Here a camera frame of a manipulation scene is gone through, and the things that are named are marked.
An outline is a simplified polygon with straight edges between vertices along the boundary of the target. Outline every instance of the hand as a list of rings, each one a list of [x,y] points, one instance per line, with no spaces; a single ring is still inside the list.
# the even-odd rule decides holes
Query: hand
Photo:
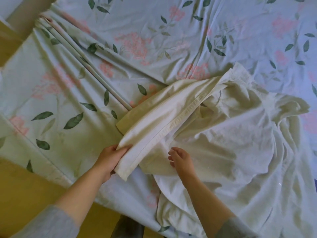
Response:
[[[181,148],[172,147],[168,154],[170,155],[168,159],[171,160],[170,165],[176,169],[185,187],[191,179],[197,178],[194,164],[189,153]]]
[[[114,168],[119,163],[122,156],[132,147],[132,145],[125,146],[116,150],[118,145],[109,146],[104,148],[100,153],[96,163],[93,165],[94,170],[101,172],[103,183],[110,179],[114,174]]]

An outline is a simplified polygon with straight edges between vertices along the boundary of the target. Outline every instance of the white garment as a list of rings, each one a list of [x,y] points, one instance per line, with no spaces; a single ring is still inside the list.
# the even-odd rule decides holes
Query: white garment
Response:
[[[298,118],[308,108],[300,98],[260,88],[238,63],[222,77],[181,80],[117,123],[125,134],[119,147],[133,147],[115,171],[126,180],[140,164],[162,191],[158,222],[205,237],[167,159],[172,146],[180,147],[191,155],[199,178],[255,232],[313,237],[311,150]]]

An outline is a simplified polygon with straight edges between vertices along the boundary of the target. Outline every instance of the shirt sleeve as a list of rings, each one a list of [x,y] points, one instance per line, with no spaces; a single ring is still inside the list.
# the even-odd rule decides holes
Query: shirt sleeve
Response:
[[[11,238],[75,238],[78,233],[79,227],[68,214],[49,205]]]
[[[238,217],[229,218],[220,228],[215,238],[260,238]]]

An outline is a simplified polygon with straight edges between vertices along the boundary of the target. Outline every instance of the mattress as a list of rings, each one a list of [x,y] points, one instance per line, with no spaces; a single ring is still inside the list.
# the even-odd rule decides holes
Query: mattress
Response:
[[[298,96],[317,178],[317,0],[57,0],[0,79],[0,155],[65,187],[129,110],[180,79],[203,80],[241,63],[270,92]],[[159,189],[139,168],[113,176],[99,203],[166,237]]]

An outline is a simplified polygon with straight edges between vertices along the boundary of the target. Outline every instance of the person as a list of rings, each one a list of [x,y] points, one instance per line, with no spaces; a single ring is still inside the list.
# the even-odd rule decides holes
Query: person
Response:
[[[83,174],[54,205],[46,207],[11,238],[75,238],[101,185],[110,179],[122,156],[131,148],[118,145],[104,148],[96,163]],[[173,147],[168,159],[187,189],[208,238],[256,238],[197,177],[190,155]]]

